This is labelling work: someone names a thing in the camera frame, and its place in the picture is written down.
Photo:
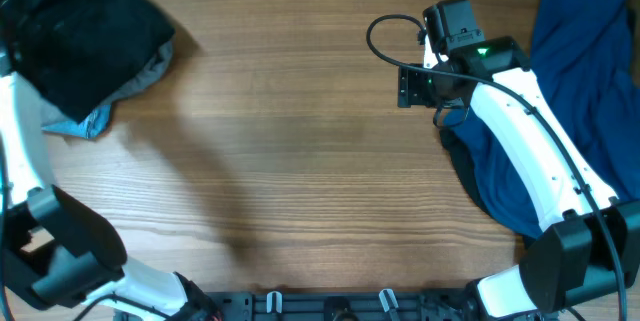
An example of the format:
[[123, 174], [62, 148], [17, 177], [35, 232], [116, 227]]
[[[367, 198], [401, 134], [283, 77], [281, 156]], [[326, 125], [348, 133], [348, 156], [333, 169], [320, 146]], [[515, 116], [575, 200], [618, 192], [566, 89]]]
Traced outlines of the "black shorts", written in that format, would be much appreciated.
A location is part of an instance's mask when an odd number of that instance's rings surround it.
[[173, 36], [148, 0], [1, 0], [1, 39], [12, 68], [76, 122]]

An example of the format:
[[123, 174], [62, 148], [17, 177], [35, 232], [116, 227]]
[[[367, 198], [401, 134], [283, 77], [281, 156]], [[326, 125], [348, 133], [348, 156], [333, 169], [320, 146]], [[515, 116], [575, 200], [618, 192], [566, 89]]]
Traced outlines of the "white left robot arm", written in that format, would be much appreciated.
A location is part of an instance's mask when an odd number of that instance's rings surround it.
[[56, 184], [38, 92], [1, 53], [1, 290], [31, 307], [115, 310], [119, 320], [205, 320], [211, 300], [178, 273], [128, 257], [114, 227]]

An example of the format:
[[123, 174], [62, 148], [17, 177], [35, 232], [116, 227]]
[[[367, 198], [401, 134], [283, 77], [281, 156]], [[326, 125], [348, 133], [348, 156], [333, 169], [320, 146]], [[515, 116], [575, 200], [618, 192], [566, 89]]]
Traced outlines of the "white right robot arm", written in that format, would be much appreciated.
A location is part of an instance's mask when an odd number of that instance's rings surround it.
[[475, 281], [472, 315], [553, 313], [626, 290], [639, 268], [639, 205], [621, 204], [578, 152], [510, 37], [440, 51], [424, 31], [419, 64], [400, 63], [399, 104], [473, 111], [506, 152], [542, 234], [518, 265]]

